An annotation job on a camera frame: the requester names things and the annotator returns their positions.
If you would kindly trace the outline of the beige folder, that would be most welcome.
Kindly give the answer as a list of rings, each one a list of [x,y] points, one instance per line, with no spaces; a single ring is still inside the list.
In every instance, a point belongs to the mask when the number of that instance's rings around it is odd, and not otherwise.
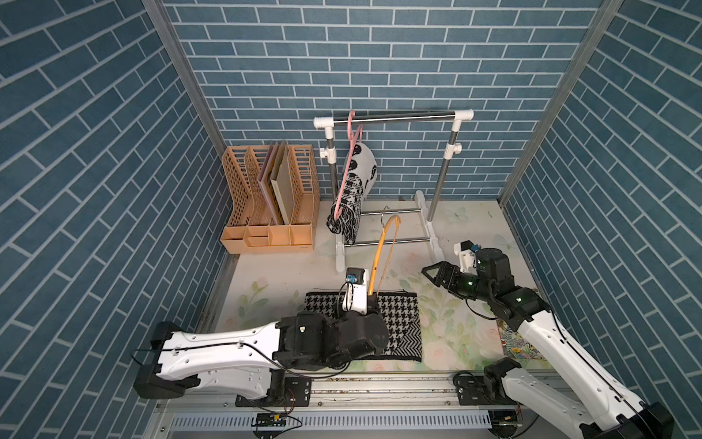
[[[289,169],[289,145],[279,144],[270,175],[273,195],[283,224],[289,225],[294,210],[294,195]]]

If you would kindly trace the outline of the pink plastic hanger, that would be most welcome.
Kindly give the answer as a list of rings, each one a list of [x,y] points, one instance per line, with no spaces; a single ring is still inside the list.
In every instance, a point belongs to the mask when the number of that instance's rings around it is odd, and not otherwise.
[[[351,161],[354,155],[354,151],[356,148],[356,144],[358,143],[358,139],[362,135],[363,131],[363,126],[360,126],[357,129],[353,128],[353,121],[356,116],[356,112],[351,110],[348,114],[347,117],[347,139],[349,140],[349,152],[347,155],[347,161],[345,164],[344,168],[344,173],[343,173],[343,179],[341,186],[338,190],[338,194],[336,196],[336,205],[335,205],[335,210],[334,210],[334,215],[333,218],[336,220],[339,220],[341,217],[341,201],[344,195],[344,190],[347,186],[347,181],[348,181],[348,174],[350,171],[350,166],[351,166]]]

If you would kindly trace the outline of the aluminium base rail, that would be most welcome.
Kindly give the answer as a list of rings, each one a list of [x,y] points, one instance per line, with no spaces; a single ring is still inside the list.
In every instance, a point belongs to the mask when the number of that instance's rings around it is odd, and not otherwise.
[[[575,399],[552,371],[530,373]],[[199,391],[159,402],[147,438],[494,438],[489,410],[516,410],[515,438],[567,437],[525,404],[460,406],[453,373],[350,373],[312,383],[308,407],[236,407],[234,393]],[[283,430],[252,426],[257,413],[288,416]]]

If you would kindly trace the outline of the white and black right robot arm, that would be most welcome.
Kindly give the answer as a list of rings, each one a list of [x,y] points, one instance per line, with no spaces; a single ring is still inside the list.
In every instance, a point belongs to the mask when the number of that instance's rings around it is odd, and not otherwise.
[[[570,438],[669,438],[673,415],[630,391],[572,338],[539,294],[516,284],[506,254],[459,245],[460,263],[422,269],[435,286],[465,301],[483,301],[495,317],[533,346],[576,394],[572,399],[540,382],[510,358],[484,368],[487,398],[525,404]]]

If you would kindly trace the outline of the right green circuit board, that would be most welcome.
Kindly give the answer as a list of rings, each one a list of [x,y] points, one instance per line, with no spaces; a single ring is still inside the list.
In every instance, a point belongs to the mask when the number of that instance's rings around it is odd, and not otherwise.
[[[490,427],[488,432],[497,438],[512,438],[522,422],[516,410],[489,410]]]

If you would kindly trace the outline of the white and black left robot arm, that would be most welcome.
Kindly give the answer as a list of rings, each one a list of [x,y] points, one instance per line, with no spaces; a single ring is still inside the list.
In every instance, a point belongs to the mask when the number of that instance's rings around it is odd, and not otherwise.
[[[154,359],[140,365],[133,389],[143,399],[167,400],[195,389],[230,390],[250,400],[279,399],[286,374],[305,378],[380,355],[389,330],[378,314],[341,318],[303,311],[241,331],[195,334],[172,322],[155,327]]]

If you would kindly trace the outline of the black white houndstooth scarf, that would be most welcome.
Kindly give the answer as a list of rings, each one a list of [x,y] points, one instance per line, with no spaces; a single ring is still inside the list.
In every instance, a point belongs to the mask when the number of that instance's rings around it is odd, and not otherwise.
[[[336,319],[345,314],[341,310],[339,293],[331,291],[309,292],[305,295],[305,311],[311,311]],[[380,292],[378,312],[389,330],[389,344],[378,355],[363,360],[407,360],[422,361],[422,328],[418,296],[401,291]]]

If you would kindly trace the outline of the white and steel clothes rack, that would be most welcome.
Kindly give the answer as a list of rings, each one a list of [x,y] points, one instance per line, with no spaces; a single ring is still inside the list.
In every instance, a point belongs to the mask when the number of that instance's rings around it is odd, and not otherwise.
[[[348,131],[363,127],[359,142],[367,146],[377,166],[376,180],[364,191],[363,212],[379,211],[381,201],[406,201],[422,213],[417,226],[417,243],[429,252],[433,262],[444,259],[444,250],[436,230],[427,228],[437,212],[444,184],[448,179],[446,158],[454,159],[462,150],[459,134],[475,118],[475,111],[409,111],[348,113],[319,116],[312,120],[314,129],[323,133],[318,161],[323,164],[324,197],[336,204],[350,148]]]

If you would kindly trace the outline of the black white smiley scarf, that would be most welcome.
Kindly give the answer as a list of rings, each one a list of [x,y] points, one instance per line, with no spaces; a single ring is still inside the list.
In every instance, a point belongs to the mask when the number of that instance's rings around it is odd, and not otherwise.
[[[364,143],[357,143],[351,157],[347,183],[341,193],[339,209],[334,203],[327,218],[327,228],[332,234],[341,235],[347,245],[356,242],[362,204],[377,178],[376,158]]]

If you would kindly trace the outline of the yellow wooden hanger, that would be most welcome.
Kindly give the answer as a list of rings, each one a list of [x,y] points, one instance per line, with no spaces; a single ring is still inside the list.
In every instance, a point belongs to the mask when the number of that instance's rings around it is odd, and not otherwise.
[[[392,257],[392,253],[394,251],[394,247],[396,245],[396,241],[398,238],[399,230],[400,230],[400,225],[401,225],[401,219],[398,216],[398,214],[391,214],[389,211],[388,207],[385,207],[381,211],[381,234],[380,238],[378,239],[378,245],[377,245],[377,250],[374,255],[374,260],[371,265],[371,270],[370,270],[370,278],[369,278],[369,288],[367,289],[367,297],[371,298],[374,296],[376,293],[376,278],[378,275],[378,267],[380,267],[380,258],[383,254],[383,246],[386,242],[386,237],[388,235],[388,232],[390,229],[395,230],[395,234],[393,236],[393,239],[391,241],[391,245],[389,248],[389,253],[385,261],[385,268],[383,270],[383,273],[380,276],[380,283],[378,285],[382,285],[385,273],[387,272],[387,268],[389,266],[389,262]]]

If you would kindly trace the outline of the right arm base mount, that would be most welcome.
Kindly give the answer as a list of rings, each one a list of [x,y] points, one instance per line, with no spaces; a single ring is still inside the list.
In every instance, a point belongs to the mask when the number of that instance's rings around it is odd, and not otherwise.
[[[517,406],[518,402],[509,398],[497,379],[484,374],[475,375],[471,371],[458,371],[452,377],[460,406]]]

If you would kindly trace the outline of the floral table mat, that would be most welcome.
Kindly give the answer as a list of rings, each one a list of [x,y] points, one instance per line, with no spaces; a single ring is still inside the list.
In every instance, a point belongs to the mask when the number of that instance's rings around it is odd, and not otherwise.
[[[408,213],[412,201],[370,200],[364,209],[371,214],[361,221],[358,239],[367,247],[346,252],[349,265],[370,267],[381,234],[380,210],[399,209],[401,225],[391,236],[400,239],[395,248],[384,248],[380,267],[385,291],[404,290],[418,296],[422,329],[422,360],[363,360],[350,366],[352,372],[480,371],[504,357],[497,323],[489,320],[486,305],[464,302],[434,287],[421,273],[433,264],[427,243],[414,243],[424,234],[420,216]],[[344,276],[336,270],[335,237],[325,221],[329,205],[322,202],[312,252],[299,254],[244,254],[237,261],[228,294],[219,313],[217,331],[259,327],[303,309],[305,295],[313,291],[337,292]],[[495,201],[444,200],[433,226],[447,261],[457,263],[453,247],[471,240],[484,247],[502,250],[509,258],[518,285],[536,287],[535,279],[506,217]]]

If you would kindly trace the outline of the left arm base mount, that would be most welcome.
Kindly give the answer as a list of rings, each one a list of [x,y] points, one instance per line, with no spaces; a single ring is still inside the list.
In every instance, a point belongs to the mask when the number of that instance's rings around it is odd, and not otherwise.
[[[249,400],[238,396],[235,406],[263,408],[308,407],[312,383],[312,379],[286,375],[283,371],[274,371],[271,375],[271,386],[263,397]]]

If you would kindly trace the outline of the purple folder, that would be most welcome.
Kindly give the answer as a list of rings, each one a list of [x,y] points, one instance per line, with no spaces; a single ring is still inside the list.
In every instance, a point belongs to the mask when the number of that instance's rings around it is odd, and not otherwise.
[[[271,183],[272,168],[276,161],[278,148],[278,144],[272,144],[269,146],[267,155],[264,159],[263,166],[261,167],[261,171],[258,177],[259,188],[261,190],[261,194],[263,194],[263,199],[265,201],[268,212],[271,214],[272,225],[283,224],[282,216],[279,212],[279,208],[272,190]]]

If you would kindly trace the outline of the colourful floral booklet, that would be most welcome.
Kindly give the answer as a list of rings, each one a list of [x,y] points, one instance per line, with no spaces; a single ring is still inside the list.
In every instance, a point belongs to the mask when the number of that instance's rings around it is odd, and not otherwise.
[[[497,329],[506,356],[514,360],[546,360],[536,348],[510,329],[503,320],[497,320]]]

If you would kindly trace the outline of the green circuit board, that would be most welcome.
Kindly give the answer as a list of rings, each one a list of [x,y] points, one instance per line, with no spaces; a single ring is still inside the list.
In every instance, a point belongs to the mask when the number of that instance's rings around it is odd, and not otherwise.
[[[497,438],[512,438],[522,422],[516,410],[489,410],[490,427],[488,432]]]
[[[288,416],[281,413],[257,413],[252,426],[255,430],[283,430],[288,426]]]

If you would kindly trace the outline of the left green circuit board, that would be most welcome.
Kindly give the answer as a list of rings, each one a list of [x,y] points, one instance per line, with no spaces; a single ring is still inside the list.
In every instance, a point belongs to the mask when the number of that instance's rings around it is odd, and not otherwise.
[[[252,426],[255,430],[283,430],[288,426],[288,416],[281,413],[257,413]]]

